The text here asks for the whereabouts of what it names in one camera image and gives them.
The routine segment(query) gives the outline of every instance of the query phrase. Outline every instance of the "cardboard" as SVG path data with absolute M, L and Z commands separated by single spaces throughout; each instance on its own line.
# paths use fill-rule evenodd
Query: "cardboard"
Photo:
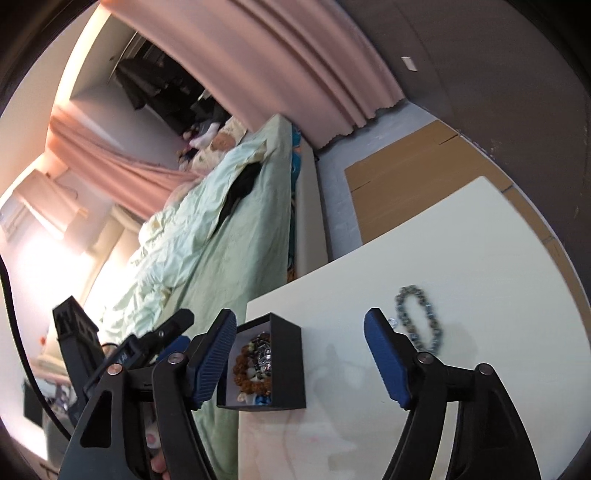
M 538 212 L 531 206 L 529 201 L 518 189 L 511 187 L 509 190 L 503 192 L 503 195 L 513 204 L 515 210 L 519 212 L 542 242 L 552 236 L 552 232 L 550 232 L 548 226 L 539 216 Z
M 397 142 L 347 168 L 345 173 L 349 182 L 349 190 L 353 191 L 361 187 L 361 185 L 375 178 L 383 170 L 389 168 L 392 158 L 404 158 L 409 155 L 416 155 L 422 150 L 440 145 L 456 136 L 456 131 L 440 121 L 426 125 L 417 132 L 401 138 Z
M 579 310 L 581 315 L 581 319 L 583 320 L 583 326 L 585 327 L 585 331 L 587 332 L 587 337 L 591 339 L 591 309 L 589 308 L 589 302 L 587 301 L 587 296 L 581 286 L 581 282 L 579 281 L 579 277 L 575 273 L 570 260 L 562 247 L 562 244 L 556 240 L 556 238 L 551 238 L 548 242 L 545 243 L 545 247 L 550 253 L 552 260 L 560 270 L 564 281 L 566 282 L 567 287 L 570 290 L 571 295 L 573 296 L 573 300 Z M 560 328 L 560 319 L 556 319 L 558 322 L 556 327 Z
M 345 170 L 363 243 L 390 231 L 479 176 L 512 184 L 455 131 L 435 121 Z

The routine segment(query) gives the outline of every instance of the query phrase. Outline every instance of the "bracelet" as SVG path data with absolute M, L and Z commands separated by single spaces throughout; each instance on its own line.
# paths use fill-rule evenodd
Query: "bracelet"
M 242 347 L 232 369 L 234 383 L 246 395 L 271 395 L 271 335 L 262 332 Z
M 408 316 L 406 308 L 404 307 L 404 301 L 406 297 L 409 295 L 416 296 L 418 300 L 418 304 L 425 309 L 425 314 L 429 321 L 429 326 L 431 327 L 431 332 L 433 333 L 433 338 L 431 340 L 431 347 L 425 348 L 420 335 L 417 332 L 417 328 L 414 326 L 413 321 Z M 441 337 L 443 336 L 443 331 L 435 317 L 435 312 L 433 312 L 433 305 L 427 301 L 427 297 L 425 292 L 423 292 L 420 288 L 416 285 L 409 285 L 408 287 L 402 287 L 398 295 L 396 295 L 396 312 L 398 316 L 398 320 L 408 332 L 408 337 L 410 341 L 413 343 L 415 348 L 418 351 L 427 351 L 432 353 L 433 355 L 437 355 L 439 348 L 441 347 Z

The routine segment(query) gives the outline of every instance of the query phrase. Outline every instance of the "black box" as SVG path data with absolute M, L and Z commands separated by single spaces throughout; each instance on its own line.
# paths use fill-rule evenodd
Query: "black box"
M 271 334 L 271 404 L 246 405 L 237 400 L 240 390 L 232 369 L 236 357 L 261 332 Z M 228 364 L 217 384 L 217 406 L 242 411 L 295 410 L 306 407 L 301 328 L 274 313 L 246 322 L 237 329 Z

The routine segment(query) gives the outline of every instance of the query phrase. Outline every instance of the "finger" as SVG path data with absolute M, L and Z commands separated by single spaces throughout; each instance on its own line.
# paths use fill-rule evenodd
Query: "finger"
M 166 471 L 166 460 L 164 460 L 164 452 L 162 450 L 152 458 L 150 465 L 152 466 L 152 470 L 156 473 L 163 473 Z

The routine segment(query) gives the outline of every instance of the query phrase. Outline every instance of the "hanging clothes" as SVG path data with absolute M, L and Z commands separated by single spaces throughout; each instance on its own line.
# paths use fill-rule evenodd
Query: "hanging clothes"
M 165 68 L 144 59 L 124 59 L 115 75 L 136 110 L 149 105 L 177 135 L 182 135 L 195 122 L 191 106 L 204 89 L 188 74 L 181 75 L 182 67 L 174 64 L 167 62 Z

